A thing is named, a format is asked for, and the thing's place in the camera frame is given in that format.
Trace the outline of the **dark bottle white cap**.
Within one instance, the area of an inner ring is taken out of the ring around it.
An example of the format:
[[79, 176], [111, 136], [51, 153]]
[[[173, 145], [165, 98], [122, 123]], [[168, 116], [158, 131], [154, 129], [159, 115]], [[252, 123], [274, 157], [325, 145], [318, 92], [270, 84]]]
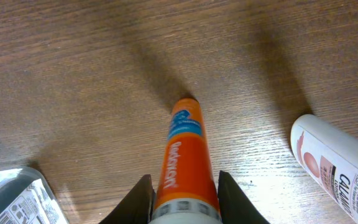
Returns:
[[0, 224], [68, 224], [45, 177], [21, 167], [0, 171]]

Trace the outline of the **orange Redoxon tube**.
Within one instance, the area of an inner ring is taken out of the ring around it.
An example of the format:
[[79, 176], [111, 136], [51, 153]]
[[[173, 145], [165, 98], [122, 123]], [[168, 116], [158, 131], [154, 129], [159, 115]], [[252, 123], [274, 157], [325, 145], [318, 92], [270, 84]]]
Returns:
[[221, 223], [203, 115], [183, 98], [172, 109], [152, 223]]

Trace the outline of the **white calamine lotion bottle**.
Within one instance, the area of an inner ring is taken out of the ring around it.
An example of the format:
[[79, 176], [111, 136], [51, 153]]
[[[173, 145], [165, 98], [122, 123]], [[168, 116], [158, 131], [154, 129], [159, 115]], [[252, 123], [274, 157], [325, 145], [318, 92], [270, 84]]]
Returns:
[[295, 159], [358, 223], [358, 139], [312, 114], [292, 125]]

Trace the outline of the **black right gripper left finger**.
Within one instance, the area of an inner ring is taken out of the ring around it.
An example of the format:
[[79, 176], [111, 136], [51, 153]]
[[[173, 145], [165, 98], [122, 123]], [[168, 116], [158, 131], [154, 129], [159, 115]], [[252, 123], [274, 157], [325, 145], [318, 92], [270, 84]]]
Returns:
[[99, 224], [148, 224], [152, 217], [154, 197], [151, 175], [143, 175]]

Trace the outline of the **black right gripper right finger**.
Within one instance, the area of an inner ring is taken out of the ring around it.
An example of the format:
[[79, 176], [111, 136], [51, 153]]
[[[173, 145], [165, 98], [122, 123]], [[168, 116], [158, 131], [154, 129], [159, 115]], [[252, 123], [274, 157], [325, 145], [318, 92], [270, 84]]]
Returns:
[[269, 224], [228, 172], [221, 170], [218, 200], [223, 224]]

